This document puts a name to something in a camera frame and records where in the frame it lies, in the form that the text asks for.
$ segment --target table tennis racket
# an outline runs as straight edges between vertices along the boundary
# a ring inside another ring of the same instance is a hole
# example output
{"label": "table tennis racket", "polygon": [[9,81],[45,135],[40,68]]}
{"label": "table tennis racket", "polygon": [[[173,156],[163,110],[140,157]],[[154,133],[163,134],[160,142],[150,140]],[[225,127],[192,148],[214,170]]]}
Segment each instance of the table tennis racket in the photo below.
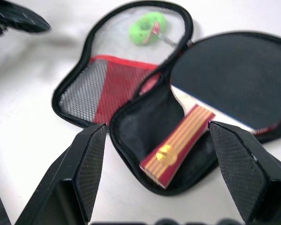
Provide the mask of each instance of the table tennis racket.
{"label": "table tennis racket", "polygon": [[265,133],[275,127],[253,129],[178,89],[173,82],[170,88],[183,107],[185,117],[174,131],[140,163],[141,170],[164,189],[170,184],[193,145],[207,131],[210,120],[238,126],[254,135]]}

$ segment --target green keychain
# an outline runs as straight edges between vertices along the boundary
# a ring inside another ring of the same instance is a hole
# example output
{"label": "green keychain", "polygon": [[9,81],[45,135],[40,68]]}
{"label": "green keychain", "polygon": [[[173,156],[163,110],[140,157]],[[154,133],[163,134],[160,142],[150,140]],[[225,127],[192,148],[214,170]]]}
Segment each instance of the green keychain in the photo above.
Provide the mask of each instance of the green keychain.
{"label": "green keychain", "polygon": [[129,36],[136,45],[149,45],[163,38],[166,28],[167,21],[163,14],[147,13],[131,25]]}

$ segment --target red fabric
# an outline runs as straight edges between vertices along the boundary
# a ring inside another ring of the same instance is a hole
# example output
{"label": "red fabric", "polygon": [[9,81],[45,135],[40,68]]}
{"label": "red fabric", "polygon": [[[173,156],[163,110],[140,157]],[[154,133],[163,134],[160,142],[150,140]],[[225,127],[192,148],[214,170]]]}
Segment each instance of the red fabric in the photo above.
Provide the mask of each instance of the red fabric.
{"label": "red fabric", "polygon": [[155,74],[151,78],[147,80],[147,82],[144,84],[144,86],[140,90],[140,95],[146,93],[147,91],[151,90],[151,88],[154,87],[154,85],[157,83],[158,79],[160,77],[160,74]]}
{"label": "red fabric", "polygon": [[[96,59],[108,60],[108,65],[94,123],[109,124],[116,110],[131,99],[140,83],[157,65],[103,55],[96,56],[91,60]],[[145,86],[144,90],[149,90],[156,83],[158,77],[151,80],[151,83]]]}

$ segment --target white table surface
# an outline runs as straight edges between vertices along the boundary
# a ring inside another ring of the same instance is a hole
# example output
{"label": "white table surface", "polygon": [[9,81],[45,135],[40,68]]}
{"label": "white table surface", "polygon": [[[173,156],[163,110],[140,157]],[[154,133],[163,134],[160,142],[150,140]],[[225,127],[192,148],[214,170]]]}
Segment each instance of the white table surface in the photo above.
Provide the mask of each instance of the white table surface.
{"label": "white table surface", "polygon": [[[0,39],[29,43],[0,66],[0,196],[14,224],[50,164],[80,128],[54,114],[51,95],[80,57],[90,27],[124,0],[19,0],[43,15],[53,31],[41,37],[10,32]],[[42,6],[35,7],[36,2]],[[176,0],[194,19],[193,40],[228,30],[262,30],[281,35],[281,0]],[[265,145],[281,160],[281,140]],[[92,221],[143,221],[173,218],[180,223],[241,221],[217,170],[175,197],[146,190],[128,171],[107,137],[102,179]]]}

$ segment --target paddle handle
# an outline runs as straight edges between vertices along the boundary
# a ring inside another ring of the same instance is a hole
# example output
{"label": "paddle handle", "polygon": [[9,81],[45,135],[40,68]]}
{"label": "paddle handle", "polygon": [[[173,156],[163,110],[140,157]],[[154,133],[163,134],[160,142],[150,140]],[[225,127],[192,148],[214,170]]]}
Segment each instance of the paddle handle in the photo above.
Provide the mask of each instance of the paddle handle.
{"label": "paddle handle", "polygon": [[172,133],[141,161],[141,170],[155,183],[166,189],[214,116],[215,114],[211,111],[195,105]]}

